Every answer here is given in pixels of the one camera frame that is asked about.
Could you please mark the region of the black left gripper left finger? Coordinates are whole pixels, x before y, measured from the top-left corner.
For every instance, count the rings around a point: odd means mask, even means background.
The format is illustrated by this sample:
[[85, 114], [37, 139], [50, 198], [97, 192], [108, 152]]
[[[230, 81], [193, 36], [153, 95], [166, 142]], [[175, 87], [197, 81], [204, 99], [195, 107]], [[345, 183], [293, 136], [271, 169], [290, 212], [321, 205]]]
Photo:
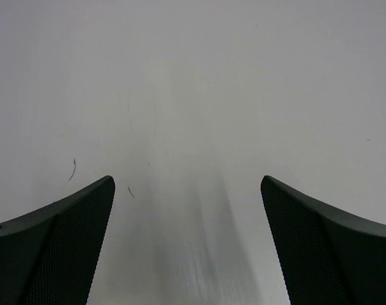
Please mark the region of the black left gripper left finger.
[[0, 223], [0, 304], [86, 304], [114, 193], [107, 175]]

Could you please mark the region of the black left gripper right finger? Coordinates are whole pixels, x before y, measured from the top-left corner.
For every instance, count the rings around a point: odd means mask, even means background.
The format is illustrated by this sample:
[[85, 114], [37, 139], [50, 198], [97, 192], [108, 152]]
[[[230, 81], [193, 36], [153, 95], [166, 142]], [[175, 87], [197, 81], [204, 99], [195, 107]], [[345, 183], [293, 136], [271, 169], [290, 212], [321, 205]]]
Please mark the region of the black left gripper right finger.
[[386, 304], [386, 225], [267, 175], [263, 205], [291, 304]]

